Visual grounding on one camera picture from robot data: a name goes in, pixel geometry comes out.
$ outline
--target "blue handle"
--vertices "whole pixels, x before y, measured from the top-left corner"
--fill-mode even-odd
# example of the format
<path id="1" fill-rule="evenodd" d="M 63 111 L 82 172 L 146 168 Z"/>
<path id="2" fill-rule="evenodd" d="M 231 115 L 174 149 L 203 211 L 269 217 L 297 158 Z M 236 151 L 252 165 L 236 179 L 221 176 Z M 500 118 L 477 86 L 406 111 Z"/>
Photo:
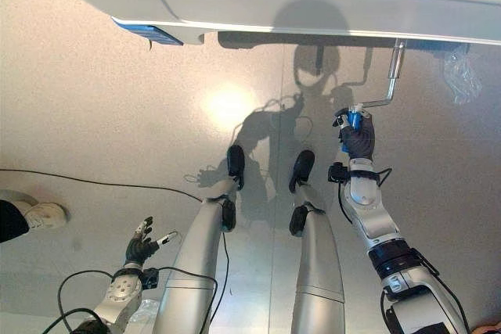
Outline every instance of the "blue handle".
<path id="1" fill-rule="evenodd" d="M 348 123 L 351 124 L 351 126 L 354 129 L 360 128 L 360 120 L 362 119 L 362 114 L 359 111 L 348 111 L 347 118 L 348 118 Z M 345 153 L 348 152 L 348 148 L 346 147 L 345 144 L 343 144 L 341 150 Z"/>

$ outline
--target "metal rod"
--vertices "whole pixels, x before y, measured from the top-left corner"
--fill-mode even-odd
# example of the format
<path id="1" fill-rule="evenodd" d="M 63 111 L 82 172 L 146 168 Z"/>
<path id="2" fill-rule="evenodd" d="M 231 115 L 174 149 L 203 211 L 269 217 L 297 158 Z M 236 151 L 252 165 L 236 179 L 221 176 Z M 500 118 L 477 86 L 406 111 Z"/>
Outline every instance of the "metal rod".
<path id="1" fill-rule="evenodd" d="M 368 101 L 364 102 L 364 107 L 377 107 L 386 106 L 393 99 L 393 92 L 395 90 L 395 84 L 397 79 L 400 78 L 400 71 L 402 70 L 402 64 L 404 62 L 405 46 L 407 45 L 406 39 L 397 38 L 395 40 L 395 47 L 393 48 L 393 53 L 391 54 L 390 69 L 388 71 L 388 91 L 386 98 L 378 101 Z"/>

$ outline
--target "shoe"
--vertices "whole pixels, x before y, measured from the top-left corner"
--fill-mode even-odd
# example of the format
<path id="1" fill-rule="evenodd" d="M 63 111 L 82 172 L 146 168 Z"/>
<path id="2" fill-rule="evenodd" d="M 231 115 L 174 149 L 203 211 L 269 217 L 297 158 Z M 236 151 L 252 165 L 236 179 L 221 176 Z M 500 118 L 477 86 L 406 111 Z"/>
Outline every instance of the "shoe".
<path id="1" fill-rule="evenodd" d="M 315 154 L 311 150 L 303 150 L 299 153 L 292 169 L 292 177 L 289 181 L 290 193 L 296 192 L 296 184 L 301 185 L 308 181 L 310 172 L 312 172 L 315 163 Z"/>
<path id="2" fill-rule="evenodd" d="M 30 229 L 47 229 L 62 227 L 67 223 L 67 216 L 62 207 L 56 203 L 29 203 L 16 201 L 13 203 L 21 212 Z"/>

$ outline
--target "black cable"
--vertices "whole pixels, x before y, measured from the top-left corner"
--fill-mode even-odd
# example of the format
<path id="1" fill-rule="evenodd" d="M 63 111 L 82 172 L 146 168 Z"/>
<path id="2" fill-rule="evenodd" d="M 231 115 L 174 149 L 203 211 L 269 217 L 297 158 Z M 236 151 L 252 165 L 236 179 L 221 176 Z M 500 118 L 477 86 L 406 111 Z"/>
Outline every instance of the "black cable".
<path id="1" fill-rule="evenodd" d="M 96 184 L 96 185 L 106 185 L 106 186 L 114 186 L 114 187 L 127 187 L 127 188 L 142 188 L 142 189 L 159 189 L 159 190 L 164 190 L 164 191 L 169 191 L 169 192 L 181 193 L 182 195 L 185 195 L 185 196 L 191 197 L 192 199 L 195 199 L 199 203 L 202 202 L 202 199 L 200 199 L 199 197 L 196 197 L 196 196 L 194 196 L 194 195 L 192 195 L 192 194 L 190 194 L 188 192 L 184 192 L 184 191 L 182 191 L 180 189 L 174 189 L 174 188 L 168 188 L 168 187 L 160 187 L 160 186 L 154 186 L 154 185 L 106 183 L 106 182 L 103 182 L 103 181 L 93 181 L 93 180 L 87 180 L 87 179 L 73 178 L 71 176 L 66 176 L 66 175 L 61 175 L 61 174 L 52 174 L 52 173 L 49 173 L 49 172 L 34 171 L 34 170 L 23 170 L 23 169 L 16 169 L 16 168 L 0 168 L 0 171 L 26 172 L 26 173 L 29 173 L 29 174 L 40 174 L 40 175 L 52 176 L 54 178 L 63 178 L 63 179 L 68 179 L 68 180 L 73 180 L 73 181 L 80 181 L 82 183 L 89 183 L 89 184 Z M 226 290 L 226 283 L 228 281 L 229 255 L 228 255 L 228 249 L 226 247 L 226 237 L 225 237 L 225 233 L 224 232 L 223 232 L 222 236 L 223 236 L 223 242 L 225 244 L 226 275 L 225 275 L 225 282 L 224 282 L 224 285 L 223 285 L 222 293 L 221 293 L 221 296 L 219 297 L 218 305 L 216 306 L 216 308 L 214 310 L 214 313 L 212 314 L 211 322 L 214 319 L 214 316 L 215 316 L 216 312 L 219 309 L 219 305 L 221 304 L 222 297 L 223 297 L 223 295 L 225 293 L 225 290 Z M 185 273 L 185 274 L 196 276 L 196 277 L 200 277 L 200 278 L 209 278 L 210 280 L 212 280 L 215 283 L 215 290 L 214 290 L 214 294 L 212 296 L 211 305 L 209 306 L 209 308 L 207 310 L 207 313 L 206 313 L 205 319 L 204 319 L 204 324 L 203 324 L 202 329 L 200 331 L 200 333 L 202 333 L 202 331 L 204 330 L 204 326 L 205 326 L 205 323 L 207 321 L 208 315 L 209 315 L 209 313 L 211 311 L 211 306 L 212 306 L 212 303 L 214 302 L 215 294 L 218 291 L 218 281 L 216 281 L 214 278 L 208 277 L 206 275 L 198 275 L 198 274 L 194 274 L 194 273 L 189 273 L 188 271 L 183 271 L 181 269 L 177 269 L 177 268 L 173 268 L 173 267 L 164 267 L 164 268 L 160 268 L 158 270 L 165 270 L 165 269 L 176 270 L 176 271 L 179 271 L 181 273 Z M 74 273 L 74 274 L 68 276 L 66 279 L 64 279 L 64 281 L 59 286 L 59 290 L 58 290 L 58 293 L 57 293 L 58 294 L 57 295 L 57 297 L 58 297 L 58 307 L 59 307 L 59 312 L 61 314 L 63 314 L 63 306 L 61 304 L 61 289 L 63 288 L 64 283 L 66 283 L 66 281 L 69 278 L 74 277 L 75 275 L 84 274 L 86 272 L 102 273 L 102 274 L 106 274 L 106 275 L 108 275 L 108 276 L 110 276 L 112 278 L 112 275 L 110 275 L 109 273 L 106 273 L 105 271 L 100 271 L 100 270 L 79 271 L 78 273 Z M 64 325 L 67 327 L 68 331 L 71 331 L 71 327 L 70 327 L 70 325 L 68 324 L 68 322 L 66 320 L 66 316 L 62 317 L 61 319 L 64 320 Z"/>
<path id="2" fill-rule="evenodd" d="M 225 282 L 222 285 L 222 291 L 221 291 L 221 296 L 219 297 L 218 305 L 216 305 L 216 309 L 214 309 L 214 313 L 212 314 L 211 317 L 211 322 L 214 320 L 214 317 L 216 316 L 216 313 L 218 313 L 219 309 L 219 304 L 221 304 L 222 297 L 225 295 L 225 290 L 226 290 L 226 283 L 228 281 L 228 273 L 229 273 L 229 255 L 228 255 L 228 248 L 226 248 L 226 236 L 225 233 L 222 233 L 222 241 L 225 244 L 225 253 L 226 253 L 226 275 L 225 275 Z"/>
<path id="3" fill-rule="evenodd" d="M 422 265 L 428 269 L 431 275 L 437 279 L 437 281 L 442 285 L 442 287 L 449 293 L 450 296 L 454 299 L 456 302 L 458 308 L 460 309 L 461 312 L 461 318 L 463 319 L 464 327 L 467 330 L 467 332 L 470 332 L 470 326 L 468 325 L 468 320 L 467 316 L 464 313 L 463 306 L 461 305 L 460 300 L 457 298 L 456 294 L 445 284 L 444 281 L 439 277 L 440 273 L 438 272 L 437 268 L 433 266 L 433 264 L 425 257 L 419 250 L 416 248 L 411 249 L 418 258 L 420 258 Z"/>
<path id="4" fill-rule="evenodd" d="M 66 329 L 68 329 L 68 332 L 71 332 L 73 329 L 71 328 L 70 324 L 68 324 L 68 321 L 66 319 L 66 316 L 64 316 L 64 311 L 63 311 L 63 304 L 61 303 L 61 291 L 63 290 L 64 284 L 67 282 L 68 279 L 73 278 L 75 275 L 79 274 L 84 274 L 84 273 L 100 273 L 107 275 L 110 278 L 113 278 L 113 276 L 110 273 L 107 273 L 106 271 L 102 270 L 82 270 L 78 271 L 76 273 L 73 273 L 72 275 L 67 276 L 59 285 L 59 288 L 57 289 L 57 307 L 59 308 L 59 314 L 61 314 L 61 319 L 64 322 L 64 325 L 66 326 Z"/>
<path id="5" fill-rule="evenodd" d="M 388 329 L 388 331 L 391 332 L 391 330 L 390 330 L 390 324 L 388 323 L 388 319 L 386 318 L 386 313 L 384 313 L 384 297 L 385 296 L 386 296 L 386 294 L 384 293 L 384 290 L 381 291 L 381 298 L 380 298 L 380 301 L 379 301 L 379 305 L 380 305 L 380 308 L 381 308 L 381 314 L 383 315 L 384 324 L 386 325 L 386 328 Z"/>
<path id="6" fill-rule="evenodd" d="M 99 318 L 99 316 L 96 314 L 96 312 L 94 312 L 93 310 L 88 309 L 88 308 L 76 308 L 76 309 L 72 309 L 71 311 L 68 311 L 66 313 L 61 314 L 61 316 L 59 318 L 57 318 L 52 324 L 50 324 L 49 327 L 46 330 L 44 330 L 44 332 L 42 334 L 47 334 L 48 332 L 50 332 L 54 328 L 54 326 L 59 324 L 59 322 L 61 320 L 66 320 L 66 317 L 68 317 L 70 314 L 77 313 L 77 312 L 85 312 L 85 313 L 92 315 L 96 319 L 96 321 L 101 322 L 101 324 L 108 331 L 108 327 L 106 325 L 104 325 L 104 322 L 101 321 L 101 318 Z"/>
<path id="7" fill-rule="evenodd" d="M 144 188 L 144 189 L 160 189 L 164 191 L 169 191 L 169 192 L 176 192 L 176 193 L 181 193 L 182 195 L 191 197 L 192 199 L 195 199 L 199 203 L 202 202 L 202 199 L 188 193 L 184 192 L 181 189 L 175 189 L 175 188 L 168 188 L 168 187 L 160 187 L 160 186 L 155 186 L 155 185 L 137 185 L 137 184 L 121 184 L 121 183 L 105 183 L 102 181 L 93 181 L 93 180 L 86 180 L 86 179 L 80 179 L 80 178 L 72 178 L 71 176 L 66 176 L 66 175 L 60 175 L 60 174 L 51 174 L 49 172 L 41 172 L 41 171 L 33 171 L 33 170 L 21 170 L 21 169 L 16 169 L 16 168 L 0 168 L 0 171 L 15 171 L 15 172 L 27 172 L 30 174 L 39 174 L 39 175 L 46 175 L 46 176 L 53 176 L 54 178 L 63 178 L 63 179 L 68 179 L 68 180 L 74 180 L 74 181 L 81 181 L 82 183 L 89 183 L 89 184 L 97 184 L 97 185 L 108 185 L 112 187 L 127 187 L 127 188 Z"/>
<path id="8" fill-rule="evenodd" d="M 454 299 L 454 301 L 456 302 L 457 306 L 460 309 L 461 318 L 463 319 L 464 327 L 466 328 L 467 332 L 470 332 L 470 326 L 468 325 L 467 316 L 464 314 L 464 309 L 460 303 L 460 300 L 457 298 L 456 294 L 445 284 L 444 281 L 442 281 L 442 279 L 438 275 L 433 274 L 433 273 L 432 273 L 432 275 L 435 277 L 435 279 L 437 279 L 440 282 L 442 287 L 447 290 L 449 295 L 452 296 L 452 298 Z"/>
<path id="9" fill-rule="evenodd" d="M 384 175 L 384 178 L 377 185 L 378 187 L 381 187 L 383 185 L 384 181 L 387 179 L 388 176 L 390 176 L 392 171 L 393 171 L 393 169 L 391 167 L 389 167 L 389 168 L 385 168 L 384 170 L 376 173 L 378 175 L 381 175 L 381 174 L 384 174 L 386 172 L 386 175 Z"/>
<path id="10" fill-rule="evenodd" d="M 343 214 L 346 217 L 346 219 L 348 220 L 348 222 L 350 222 L 350 224 L 353 224 L 353 222 L 351 221 L 351 219 L 346 214 L 346 212 L 344 211 L 344 208 L 343 208 L 343 202 L 341 201 L 341 183 L 339 183 L 337 185 L 337 201 L 339 202 L 339 207 L 341 208 L 341 211 L 343 212 Z"/>
<path id="11" fill-rule="evenodd" d="M 191 275 L 193 277 L 198 277 L 198 278 L 203 278 L 203 279 L 209 279 L 212 282 L 214 282 L 215 288 L 214 288 L 214 293 L 212 294 L 211 303 L 209 304 L 209 307 L 207 308 L 207 312 L 205 313 L 205 316 L 204 316 L 204 322 L 202 323 L 202 327 L 200 328 L 200 331 L 199 331 L 199 334 L 202 334 L 204 332 L 205 324 L 207 323 L 207 319 L 209 317 L 209 314 L 211 313 L 212 303 L 214 303 L 214 298 L 216 297 L 216 293 L 218 292 L 218 281 L 216 281 L 215 278 L 212 278 L 212 277 L 210 277 L 208 275 L 202 275 L 202 274 L 192 273 L 192 272 L 189 272 L 189 271 L 186 271 L 186 270 L 175 268 L 173 266 L 164 266 L 162 268 L 158 268 L 158 271 L 160 271 L 160 270 L 174 270 L 174 271 L 179 271 L 180 273 L 183 273 L 183 274 L 187 274 L 187 275 Z"/>

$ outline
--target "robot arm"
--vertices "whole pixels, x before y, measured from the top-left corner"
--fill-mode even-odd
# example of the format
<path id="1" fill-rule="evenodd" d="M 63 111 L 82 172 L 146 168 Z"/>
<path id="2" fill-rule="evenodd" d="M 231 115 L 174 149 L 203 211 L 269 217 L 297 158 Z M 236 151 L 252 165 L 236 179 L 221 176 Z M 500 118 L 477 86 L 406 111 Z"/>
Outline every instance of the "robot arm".
<path id="1" fill-rule="evenodd" d="M 103 301 L 94 310 L 105 324 L 95 319 L 82 322 L 72 334 L 121 334 L 128 320 L 141 304 L 142 284 L 145 278 L 142 265 L 161 246 L 173 239 L 177 232 L 152 242 L 146 236 L 151 232 L 152 217 L 148 217 L 134 231 L 125 253 L 124 267 L 118 270 L 111 281 Z"/>
<path id="2" fill-rule="evenodd" d="M 337 113 L 335 126 L 350 155 L 349 167 L 334 164 L 330 181 L 344 184 L 341 202 L 380 276 L 391 308 L 384 320 L 391 333 L 467 334 L 463 321 L 441 287 L 438 272 L 402 237 L 384 209 L 379 174 L 373 169 L 374 129 L 370 114 L 354 109 L 360 116 Z M 359 122 L 359 129 L 351 123 Z"/>

